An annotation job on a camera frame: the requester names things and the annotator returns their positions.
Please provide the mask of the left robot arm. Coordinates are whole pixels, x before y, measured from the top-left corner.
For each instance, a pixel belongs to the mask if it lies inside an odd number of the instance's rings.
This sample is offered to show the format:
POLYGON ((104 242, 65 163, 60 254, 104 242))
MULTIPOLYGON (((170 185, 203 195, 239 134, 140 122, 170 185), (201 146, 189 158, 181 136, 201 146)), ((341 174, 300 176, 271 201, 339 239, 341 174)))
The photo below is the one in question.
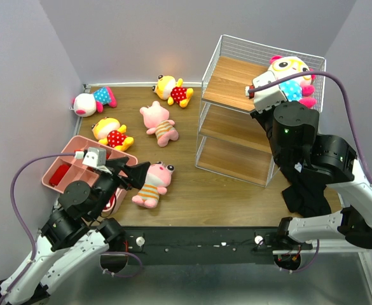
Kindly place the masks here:
POLYGON ((96 221, 116 190, 140 189, 149 162, 128 164, 129 158, 96 161, 92 168, 99 176, 93 184, 76 180, 59 196, 60 208, 54 210, 39 236, 26 230, 32 250, 18 269, 0 281, 0 304, 34 304, 50 295, 51 289, 91 257, 108 252, 122 256, 125 230, 112 218, 96 221))

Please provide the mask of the white panda plush with glasses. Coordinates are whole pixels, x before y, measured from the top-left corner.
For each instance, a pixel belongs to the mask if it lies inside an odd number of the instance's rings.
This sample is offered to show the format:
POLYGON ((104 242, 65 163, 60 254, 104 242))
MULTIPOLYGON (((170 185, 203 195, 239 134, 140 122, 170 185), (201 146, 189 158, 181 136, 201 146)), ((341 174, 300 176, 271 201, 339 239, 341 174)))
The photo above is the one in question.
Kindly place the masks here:
MULTIPOLYGON (((300 72, 308 72, 312 69, 298 57, 275 55, 270 59, 268 70, 273 72, 276 80, 279 80, 300 72)), ((284 81, 279 84, 279 87, 289 102, 298 101, 308 108, 312 108, 317 103, 317 100, 312 97, 315 91, 315 87, 312 84, 314 79, 314 75, 298 76, 284 81)))

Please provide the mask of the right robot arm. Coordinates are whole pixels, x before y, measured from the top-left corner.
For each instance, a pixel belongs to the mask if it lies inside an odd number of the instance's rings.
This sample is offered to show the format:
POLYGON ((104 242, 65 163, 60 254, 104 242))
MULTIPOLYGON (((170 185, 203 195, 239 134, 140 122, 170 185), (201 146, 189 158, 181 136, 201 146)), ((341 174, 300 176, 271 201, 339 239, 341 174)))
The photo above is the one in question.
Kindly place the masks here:
POLYGON ((316 217, 281 220, 275 242, 283 249, 316 239, 342 239, 372 249, 372 183, 360 158, 341 137, 317 132, 319 112, 284 102, 267 111, 251 112, 266 132, 275 163, 311 185, 334 189, 349 207, 316 217))

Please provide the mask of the pink frog plush striped shirt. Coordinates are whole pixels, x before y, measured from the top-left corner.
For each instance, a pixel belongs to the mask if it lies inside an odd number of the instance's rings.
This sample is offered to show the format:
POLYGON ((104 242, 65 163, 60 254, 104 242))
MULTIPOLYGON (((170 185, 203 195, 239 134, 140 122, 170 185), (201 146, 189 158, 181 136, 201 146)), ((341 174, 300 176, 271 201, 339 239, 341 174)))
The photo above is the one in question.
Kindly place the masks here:
POLYGON ((143 187, 132 197, 132 202, 144 208, 156 208, 160 196, 167 193, 173 172, 173 165, 165 165, 161 161, 152 164, 148 169, 143 187))

